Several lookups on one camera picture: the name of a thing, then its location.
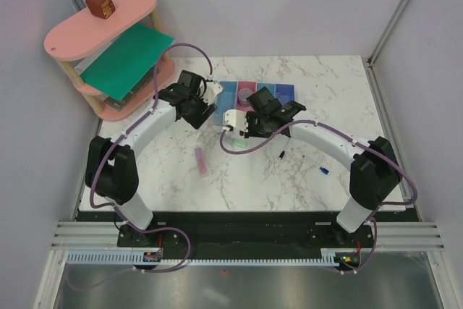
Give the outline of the light blue plastic bin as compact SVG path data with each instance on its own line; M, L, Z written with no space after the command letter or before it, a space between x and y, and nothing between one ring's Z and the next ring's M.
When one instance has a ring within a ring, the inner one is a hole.
M259 91L262 88L267 88L274 98L277 97L277 95L276 95L276 84L258 82L257 85L256 85L256 91Z

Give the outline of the purple blue plastic bin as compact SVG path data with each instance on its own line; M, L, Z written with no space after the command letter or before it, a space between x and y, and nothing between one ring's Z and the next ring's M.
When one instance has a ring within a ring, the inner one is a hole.
M295 88L294 85L289 84L276 84L275 97L280 101L282 105L289 101L295 101Z

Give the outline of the small blue cup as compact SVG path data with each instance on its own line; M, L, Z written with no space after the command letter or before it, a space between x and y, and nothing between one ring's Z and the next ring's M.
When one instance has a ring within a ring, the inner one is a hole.
M241 88L238 90L238 102L240 106L248 107L250 102L247 100L253 94L253 90L250 88Z

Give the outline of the pink plastic bin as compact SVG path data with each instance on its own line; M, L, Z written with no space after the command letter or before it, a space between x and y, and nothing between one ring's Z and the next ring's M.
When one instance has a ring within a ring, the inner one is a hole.
M241 110L251 109L250 102L247 100L257 88L256 82L240 81L237 84L237 108Z

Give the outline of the pink highlighter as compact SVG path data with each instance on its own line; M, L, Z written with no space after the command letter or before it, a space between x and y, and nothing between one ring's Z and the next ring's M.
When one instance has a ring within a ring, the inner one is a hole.
M205 156L203 149L201 147L196 147L195 148L195 158L197 162L197 167L198 171L200 173L200 176L202 178L205 178L208 176L208 167L205 161Z

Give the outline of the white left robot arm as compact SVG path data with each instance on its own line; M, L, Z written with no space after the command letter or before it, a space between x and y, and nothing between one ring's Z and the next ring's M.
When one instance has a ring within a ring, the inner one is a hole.
M183 70L176 83L156 92L153 102L122 131L90 141L85 184L90 188L90 206L112 207L134 229L143 246L158 240L154 214L138 193L137 157L154 138L183 119L199 129L216 111L216 99L223 86Z

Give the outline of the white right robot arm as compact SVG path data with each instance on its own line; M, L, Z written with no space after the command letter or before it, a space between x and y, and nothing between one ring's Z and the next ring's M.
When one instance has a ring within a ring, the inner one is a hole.
M390 165L397 163L390 142L384 137L352 143L351 135L316 120L296 101L282 104L266 87L247 97L247 135L270 137L287 125L283 135L317 148L349 170L350 198L331 228L332 240L345 247L357 239L357 230L401 182L401 175Z

